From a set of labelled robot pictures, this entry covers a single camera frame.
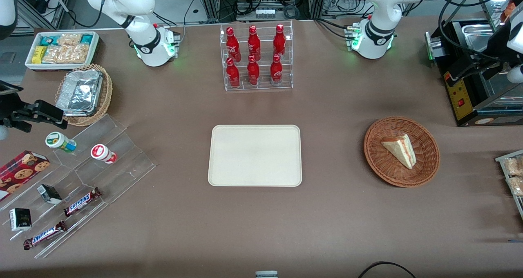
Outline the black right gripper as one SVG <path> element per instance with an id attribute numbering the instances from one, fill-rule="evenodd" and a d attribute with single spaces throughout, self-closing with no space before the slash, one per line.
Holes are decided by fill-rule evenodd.
<path id="1" fill-rule="evenodd" d="M 15 92 L 0 96 L 0 125 L 29 133 L 33 123 L 48 123 L 65 130 L 68 122 L 63 119 L 63 110 L 43 100 L 34 103 L 22 101 Z"/>

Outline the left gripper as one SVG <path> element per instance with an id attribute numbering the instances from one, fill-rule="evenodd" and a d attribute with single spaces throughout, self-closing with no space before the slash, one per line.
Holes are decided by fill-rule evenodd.
<path id="1" fill-rule="evenodd" d="M 446 86 L 452 87 L 464 78 L 481 73 L 485 69 L 503 67 L 505 63 L 510 66 L 521 65 L 523 53 L 522 26 L 523 23 L 521 22 L 515 25 L 508 22 L 489 38 L 485 54 L 496 58 L 498 61 L 484 57 L 461 57 L 463 69 L 447 67 L 444 72 Z"/>

